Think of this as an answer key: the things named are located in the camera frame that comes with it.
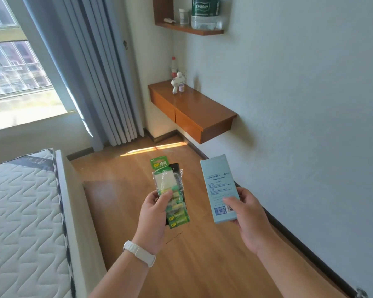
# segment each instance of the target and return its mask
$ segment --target bed frame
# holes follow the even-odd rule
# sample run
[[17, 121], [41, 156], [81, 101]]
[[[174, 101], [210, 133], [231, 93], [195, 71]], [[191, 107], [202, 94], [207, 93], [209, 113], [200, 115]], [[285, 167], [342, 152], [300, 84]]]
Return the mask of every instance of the bed frame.
[[106, 271], [82, 180], [60, 150], [55, 152], [77, 298], [87, 298]]

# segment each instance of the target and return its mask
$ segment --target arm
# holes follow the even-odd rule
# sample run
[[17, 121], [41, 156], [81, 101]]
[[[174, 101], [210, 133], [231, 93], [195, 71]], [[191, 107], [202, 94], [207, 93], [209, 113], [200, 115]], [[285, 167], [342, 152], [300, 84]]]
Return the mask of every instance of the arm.
[[[166, 206], [172, 192], [168, 191], [158, 198], [157, 192], [151, 192], [145, 199], [139, 214], [139, 221], [133, 243], [156, 255], [164, 244]], [[149, 267], [129, 251], [124, 251], [112, 265], [108, 273], [95, 287], [89, 298], [98, 297], [138, 297], [144, 284]]]
[[342, 298], [330, 283], [286, 244], [272, 229], [264, 209], [245, 188], [238, 188], [240, 200], [224, 199], [237, 213], [235, 224], [247, 248], [257, 254], [285, 298]]

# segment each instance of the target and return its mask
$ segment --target wall socket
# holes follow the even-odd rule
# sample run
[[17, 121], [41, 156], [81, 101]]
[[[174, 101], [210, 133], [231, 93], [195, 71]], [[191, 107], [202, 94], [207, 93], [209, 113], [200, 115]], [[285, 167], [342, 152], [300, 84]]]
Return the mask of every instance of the wall socket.
[[180, 69], [180, 72], [183, 74], [183, 76], [185, 77], [185, 80], [188, 78], [188, 73], [187, 73], [187, 70], [186, 69]]

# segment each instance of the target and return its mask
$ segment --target gp battery package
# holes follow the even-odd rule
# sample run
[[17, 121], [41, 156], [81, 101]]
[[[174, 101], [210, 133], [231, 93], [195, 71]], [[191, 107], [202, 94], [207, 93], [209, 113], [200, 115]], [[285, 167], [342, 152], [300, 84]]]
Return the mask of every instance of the gp battery package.
[[185, 204], [184, 185], [182, 182], [183, 170], [178, 163], [169, 164], [166, 156], [151, 159], [152, 173], [157, 193], [162, 195], [171, 190], [173, 196], [166, 207], [167, 222], [170, 229], [189, 222], [189, 215]]

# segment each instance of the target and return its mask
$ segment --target figurine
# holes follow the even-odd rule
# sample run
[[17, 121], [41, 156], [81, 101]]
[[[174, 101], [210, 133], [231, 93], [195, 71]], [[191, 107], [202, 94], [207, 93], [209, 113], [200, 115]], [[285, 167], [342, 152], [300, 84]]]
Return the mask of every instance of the figurine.
[[173, 94], [177, 94], [178, 88], [180, 88], [180, 92], [185, 91], [185, 77], [181, 72], [177, 73], [177, 77], [171, 81], [171, 85], [174, 87]]

